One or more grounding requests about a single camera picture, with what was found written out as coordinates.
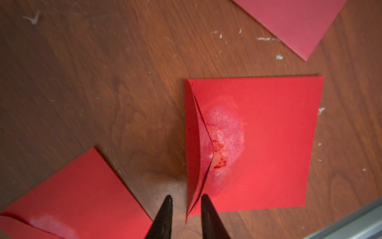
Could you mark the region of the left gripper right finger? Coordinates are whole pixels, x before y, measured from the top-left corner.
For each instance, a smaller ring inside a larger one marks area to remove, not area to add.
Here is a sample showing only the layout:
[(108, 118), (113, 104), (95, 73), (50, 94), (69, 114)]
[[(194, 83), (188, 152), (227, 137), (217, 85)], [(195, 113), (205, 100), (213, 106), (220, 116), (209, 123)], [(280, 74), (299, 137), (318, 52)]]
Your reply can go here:
[(201, 201), (203, 239), (231, 239), (210, 197), (204, 194)]

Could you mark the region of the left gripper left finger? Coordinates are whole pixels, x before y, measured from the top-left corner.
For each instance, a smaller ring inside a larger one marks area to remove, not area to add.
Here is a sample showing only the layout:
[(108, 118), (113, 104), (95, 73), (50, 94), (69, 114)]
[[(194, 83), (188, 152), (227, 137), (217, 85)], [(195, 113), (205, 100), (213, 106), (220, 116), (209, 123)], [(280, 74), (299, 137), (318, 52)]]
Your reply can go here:
[(173, 198), (167, 195), (145, 239), (171, 239), (173, 222)]

